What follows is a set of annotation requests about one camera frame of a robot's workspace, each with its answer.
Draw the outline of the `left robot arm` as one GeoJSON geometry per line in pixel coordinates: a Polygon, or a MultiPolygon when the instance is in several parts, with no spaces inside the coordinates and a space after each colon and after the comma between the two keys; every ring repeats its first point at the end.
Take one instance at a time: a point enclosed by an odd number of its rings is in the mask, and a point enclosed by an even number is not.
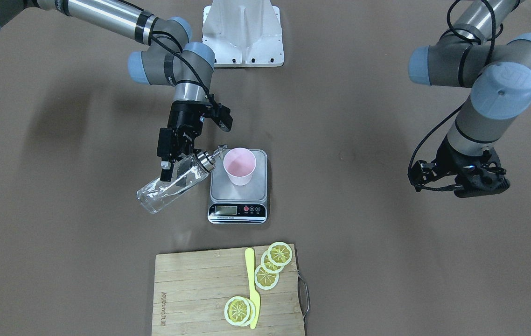
{"type": "Polygon", "coordinates": [[[417,48],[409,59],[412,82],[469,88],[464,104],[433,161],[410,159],[407,173],[415,191],[447,176],[454,183],[437,189],[459,198],[500,194],[510,187],[494,146],[531,104],[531,33],[495,45],[502,22],[519,0],[475,0],[435,45],[417,48]]]}

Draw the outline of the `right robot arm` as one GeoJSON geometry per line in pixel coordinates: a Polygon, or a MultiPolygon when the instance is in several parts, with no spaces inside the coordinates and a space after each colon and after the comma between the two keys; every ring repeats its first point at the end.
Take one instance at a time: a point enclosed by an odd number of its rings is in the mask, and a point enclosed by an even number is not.
{"type": "Polygon", "coordinates": [[[172,179],[177,162],[198,153],[195,138],[202,132],[204,118],[230,130],[229,109],[217,104],[210,93],[214,52],[191,41],[192,30],[184,19],[161,19],[124,0],[0,0],[0,30],[27,8],[54,9],[148,46],[129,56],[130,77],[140,84],[176,89],[168,126],[161,128],[157,148],[162,181],[172,179]]]}

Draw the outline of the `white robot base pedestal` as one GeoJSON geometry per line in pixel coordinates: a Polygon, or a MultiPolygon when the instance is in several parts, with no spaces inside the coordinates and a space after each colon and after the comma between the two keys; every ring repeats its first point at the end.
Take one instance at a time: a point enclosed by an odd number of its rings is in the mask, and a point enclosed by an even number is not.
{"type": "Polygon", "coordinates": [[[269,0],[215,0],[203,9],[202,33],[215,68],[285,63],[280,9],[269,0]]]}

